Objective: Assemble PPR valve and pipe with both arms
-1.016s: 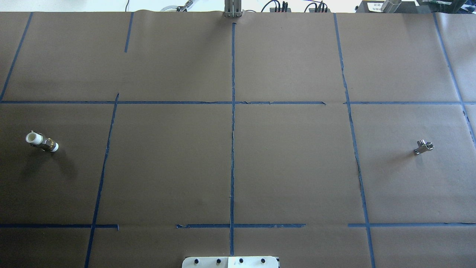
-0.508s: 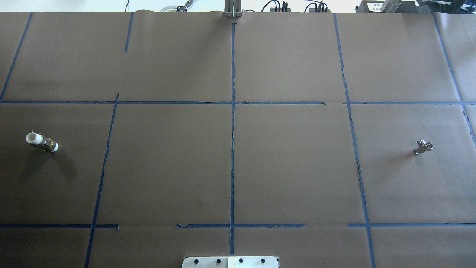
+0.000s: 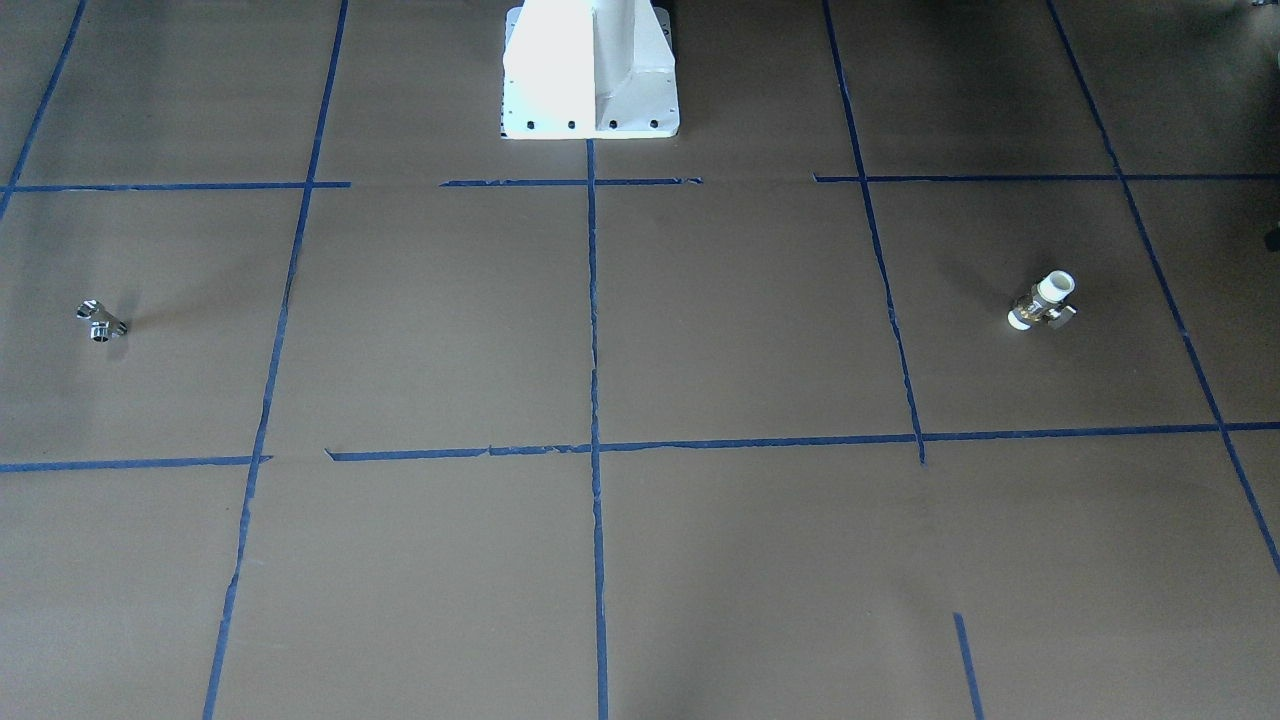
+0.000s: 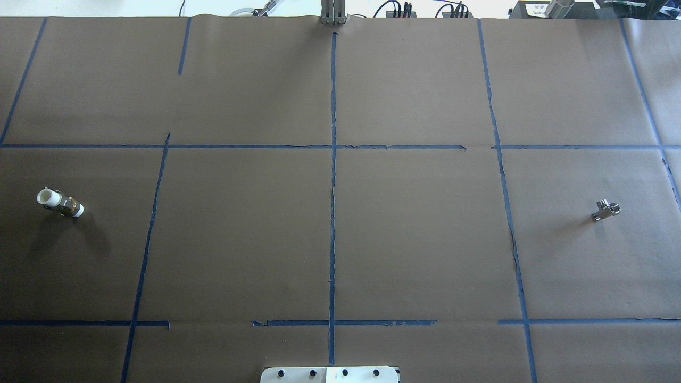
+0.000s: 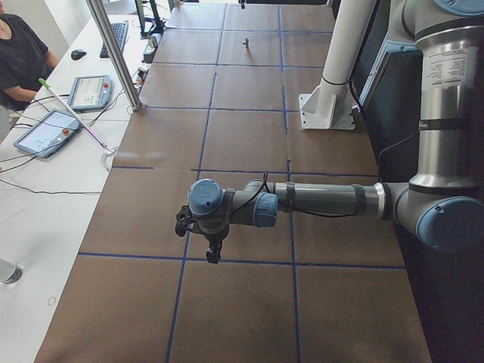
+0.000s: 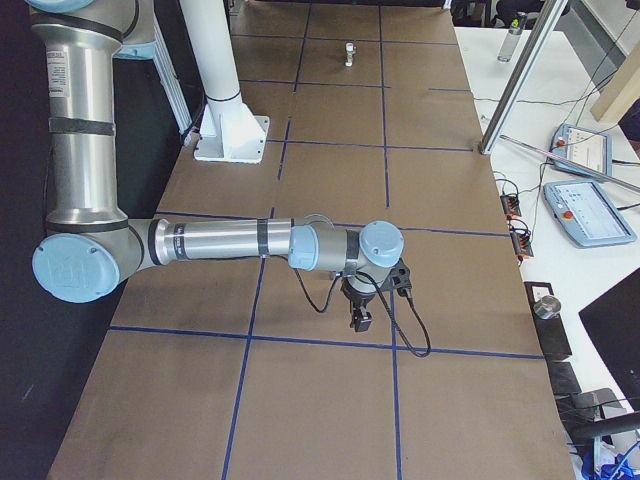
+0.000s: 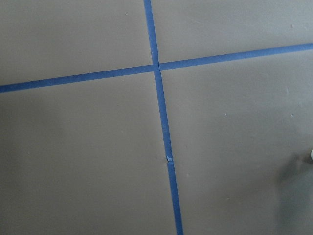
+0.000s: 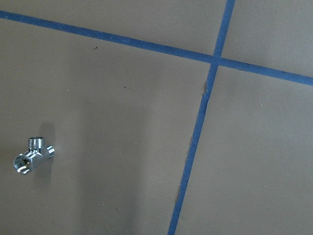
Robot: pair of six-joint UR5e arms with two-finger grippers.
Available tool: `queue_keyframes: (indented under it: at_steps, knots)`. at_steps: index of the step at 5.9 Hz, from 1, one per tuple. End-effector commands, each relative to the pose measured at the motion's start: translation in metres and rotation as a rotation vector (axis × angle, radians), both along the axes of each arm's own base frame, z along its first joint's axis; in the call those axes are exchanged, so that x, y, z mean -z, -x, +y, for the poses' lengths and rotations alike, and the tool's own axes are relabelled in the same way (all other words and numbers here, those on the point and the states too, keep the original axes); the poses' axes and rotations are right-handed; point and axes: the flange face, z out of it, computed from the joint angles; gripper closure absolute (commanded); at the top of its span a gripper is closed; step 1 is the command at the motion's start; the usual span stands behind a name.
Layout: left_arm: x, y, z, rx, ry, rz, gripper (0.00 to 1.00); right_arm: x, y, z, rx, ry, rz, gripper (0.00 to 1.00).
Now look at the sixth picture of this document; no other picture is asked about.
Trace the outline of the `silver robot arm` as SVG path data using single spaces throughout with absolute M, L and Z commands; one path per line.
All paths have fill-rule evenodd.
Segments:
M 117 201 L 113 61 L 155 52 L 150 1 L 33 1 L 33 31 L 46 47 L 56 202 L 32 257 L 54 297 L 86 303 L 133 274 L 174 261 L 280 257 L 296 271 L 327 271 L 366 331 L 368 303 L 409 288 L 404 239 L 378 220 L 358 231 L 326 217 L 172 223 L 128 217 Z

